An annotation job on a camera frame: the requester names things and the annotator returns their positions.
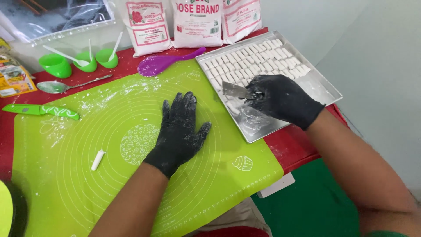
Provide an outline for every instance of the gloved hand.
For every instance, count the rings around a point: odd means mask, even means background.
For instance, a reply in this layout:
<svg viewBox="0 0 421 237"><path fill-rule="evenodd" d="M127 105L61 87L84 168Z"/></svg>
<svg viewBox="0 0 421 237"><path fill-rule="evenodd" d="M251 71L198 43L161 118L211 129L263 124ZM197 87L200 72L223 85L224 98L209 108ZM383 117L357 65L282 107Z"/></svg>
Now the gloved hand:
<svg viewBox="0 0 421 237"><path fill-rule="evenodd" d="M247 99L244 103L275 119L306 130L325 107L313 100L293 80L284 75L255 76L246 88L262 92L263 99Z"/></svg>
<svg viewBox="0 0 421 237"><path fill-rule="evenodd" d="M164 100L162 123L155 148L143 162L158 168L168 179L178 167L202 148L212 124L205 122L195 133L197 99L192 92L177 93L173 104Z"/></svg>

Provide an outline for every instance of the green silicone baking mat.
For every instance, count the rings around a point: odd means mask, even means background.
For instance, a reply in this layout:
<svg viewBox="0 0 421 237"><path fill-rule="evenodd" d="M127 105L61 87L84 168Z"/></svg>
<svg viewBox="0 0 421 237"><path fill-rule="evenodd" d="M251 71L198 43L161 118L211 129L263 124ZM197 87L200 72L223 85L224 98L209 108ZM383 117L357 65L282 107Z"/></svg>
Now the green silicone baking mat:
<svg viewBox="0 0 421 237"><path fill-rule="evenodd" d="M197 129L205 121L212 129L171 177L153 237L187 234L282 177L263 139L244 140L197 62L179 62L157 77L130 75L48 103L77 111L79 121L16 116L12 180L28 202L26 236L87 236L155 146L163 100L187 91L197 97Z"/></svg>

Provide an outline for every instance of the purple spatula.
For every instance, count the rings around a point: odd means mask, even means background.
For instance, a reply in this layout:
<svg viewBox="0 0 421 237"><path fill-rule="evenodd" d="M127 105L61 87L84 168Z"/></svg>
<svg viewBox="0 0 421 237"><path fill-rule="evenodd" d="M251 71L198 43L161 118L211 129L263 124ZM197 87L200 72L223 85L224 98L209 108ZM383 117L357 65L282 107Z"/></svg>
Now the purple spatula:
<svg viewBox="0 0 421 237"><path fill-rule="evenodd" d="M145 58L137 66L137 71L142 76L156 76L167 69L176 61L193 59L205 52L206 48L202 47L191 54L184 56L150 56Z"/></svg>

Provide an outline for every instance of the red table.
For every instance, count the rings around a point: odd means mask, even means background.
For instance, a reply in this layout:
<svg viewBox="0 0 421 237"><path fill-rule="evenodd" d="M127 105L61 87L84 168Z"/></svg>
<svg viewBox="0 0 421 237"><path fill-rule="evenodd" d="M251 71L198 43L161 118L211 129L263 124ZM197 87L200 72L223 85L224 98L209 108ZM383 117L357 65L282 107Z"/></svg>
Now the red table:
<svg viewBox="0 0 421 237"><path fill-rule="evenodd" d="M268 32L268 28L260 29L256 32L253 32L247 38L260 35ZM207 48L207 52L215 50L215 48ZM158 53L157 55L186 55L196 49L193 48L183 48L183 49L169 49L165 52ZM72 65L73 74L66 79L58 79L48 74L47 72L39 72L33 74L37 79L35 83L41 81L62 81L69 86L74 86L81 84L90 80L93 80L97 77L113 74L112 77L103 79L86 86L81 86L75 89L71 89L62 94L48 94L42 91L30 92L14 97L8 97L0 99L0 108L5 105L16 103L16 104L45 104L60 98L75 94L82 90L90 89L95 86L102 85L104 83L117 80L119 78L132 75L137 73L137 65L141 60L146 56L142 56L134 59L132 57L134 53L133 48L122 50L117 52L119 64L114 69L108 69L102 67L98 64L98 69L90 74L82 72ZM338 107L333 104L327 107L327 109L343 124L346 125L345 119L342 117L339 112ZM14 143L14 118L16 114L8 113L0 110L0 179L10 180L12 176L12 163L13 163L13 143ZM318 151L314 146L311 145L306 134L298 127L290 125L281 130L278 130L264 138L266 144L269 146L276 159L282 165L285 174L291 172L292 170L300 167L301 165L308 163L314 159L320 158Z"/></svg>

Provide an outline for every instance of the metal tray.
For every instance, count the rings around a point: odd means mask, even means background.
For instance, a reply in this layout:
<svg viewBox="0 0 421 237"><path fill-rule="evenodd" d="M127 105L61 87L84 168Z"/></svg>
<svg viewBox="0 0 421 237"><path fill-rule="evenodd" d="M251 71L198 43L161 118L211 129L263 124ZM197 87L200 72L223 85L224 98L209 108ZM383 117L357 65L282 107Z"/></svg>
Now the metal tray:
<svg viewBox="0 0 421 237"><path fill-rule="evenodd" d="M303 64L311 69L307 75L294 80L306 91L308 95L310 95L314 100L319 101L322 104L326 104L326 106L342 99L342 95L338 92L338 90L336 90L332 84L330 84L326 78L319 71L317 71L316 68L278 31L272 31L258 35L253 38L222 47L212 52L202 54L197 56L196 60L202 70L205 71L203 65L206 61L212 60L227 53L238 51L239 49L253 45L255 43L259 44L265 40L274 39L281 40L283 43L283 48L286 48L292 55L294 55L298 60L300 60ZM216 93L240 129L245 140L249 143L257 141L289 125L287 122L265 116L262 113L247 106L243 106L241 108L240 114L233 114L221 98L222 92L216 91Z"/></svg>

